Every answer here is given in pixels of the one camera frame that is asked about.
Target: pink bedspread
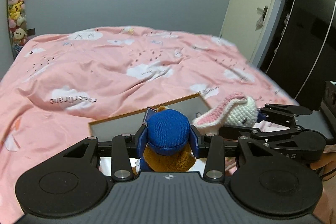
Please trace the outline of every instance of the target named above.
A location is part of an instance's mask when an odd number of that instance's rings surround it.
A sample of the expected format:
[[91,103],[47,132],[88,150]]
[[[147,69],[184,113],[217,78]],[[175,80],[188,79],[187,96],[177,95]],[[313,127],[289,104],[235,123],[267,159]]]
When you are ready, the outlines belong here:
[[258,107],[291,104],[224,39],[102,27],[30,40],[0,84],[0,222],[22,215],[26,170],[89,135],[88,122],[201,92],[211,106],[241,91]]

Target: black circular joint cover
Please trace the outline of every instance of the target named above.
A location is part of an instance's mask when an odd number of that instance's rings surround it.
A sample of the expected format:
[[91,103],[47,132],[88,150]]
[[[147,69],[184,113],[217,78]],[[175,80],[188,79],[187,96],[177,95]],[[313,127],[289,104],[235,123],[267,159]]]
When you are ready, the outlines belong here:
[[16,182],[22,210],[44,218],[62,218],[94,207],[108,189],[105,176],[80,159],[46,161]]
[[285,156],[254,157],[234,172],[230,188],[242,205],[274,217],[313,210],[322,195],[320,178]]

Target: pink bunny ear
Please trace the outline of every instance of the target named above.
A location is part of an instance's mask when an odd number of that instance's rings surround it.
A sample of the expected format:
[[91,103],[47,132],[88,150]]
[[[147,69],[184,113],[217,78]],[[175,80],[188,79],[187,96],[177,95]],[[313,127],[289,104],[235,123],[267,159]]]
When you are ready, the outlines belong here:
[[247,102],[247,97],[241,92],[234,92],[226,97],[217,107],[209,110],[202,116],[193,121],[198,129],[209,127],[220,127],[223,118],[230,111],[234,104],[243,104]]

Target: black cable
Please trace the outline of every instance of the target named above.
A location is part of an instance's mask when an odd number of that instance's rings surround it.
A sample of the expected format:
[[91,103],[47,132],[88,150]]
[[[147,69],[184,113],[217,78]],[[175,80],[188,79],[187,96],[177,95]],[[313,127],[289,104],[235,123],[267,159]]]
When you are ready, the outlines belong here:
[[329,171],[328,173],[325,173],[324,175],[320,176],[321,179],[323,179],[324,177],[334,173],[336,171],[336,168],[334,168],[333,170]]

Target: crocheted bunny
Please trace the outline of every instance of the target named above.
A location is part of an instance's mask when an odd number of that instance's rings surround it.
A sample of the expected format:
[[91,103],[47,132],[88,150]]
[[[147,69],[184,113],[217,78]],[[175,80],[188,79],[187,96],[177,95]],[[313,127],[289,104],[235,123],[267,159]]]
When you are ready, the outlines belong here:
[[193,120],[201,134],[218,134],[224,125],[253,127],[258,118],[257,106],[251,97],[235,92],[226,97],[217,107]]

